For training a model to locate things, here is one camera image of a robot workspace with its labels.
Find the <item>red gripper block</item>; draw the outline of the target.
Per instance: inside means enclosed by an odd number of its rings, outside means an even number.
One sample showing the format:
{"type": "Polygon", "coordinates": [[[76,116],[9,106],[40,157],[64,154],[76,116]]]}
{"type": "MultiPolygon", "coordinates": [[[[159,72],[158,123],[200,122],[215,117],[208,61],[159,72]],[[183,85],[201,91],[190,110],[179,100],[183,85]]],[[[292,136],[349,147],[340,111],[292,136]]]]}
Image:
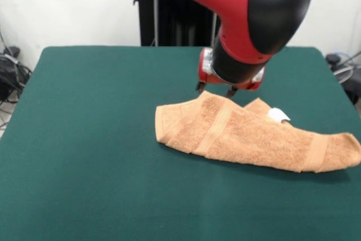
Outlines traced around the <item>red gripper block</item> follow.
{"type": "Polygon", "coordinates": [[[224,84],[229,85],[226,92],[226,97],[233,97],[239,89],[244,90],[257,90],[265,76],[266,67],[262,67],[262,69],[252,76],[250,79],[246,80],[240,84],[231,84],[227,81],[221,79],[212,67],[213,64],[213,49],[210,47],[205,47],[202,49],[200,53],[200,62],[198,67],[198,75],[199,82],[196,85],[196,91],[204,91],[206,84],[224,84]]]}

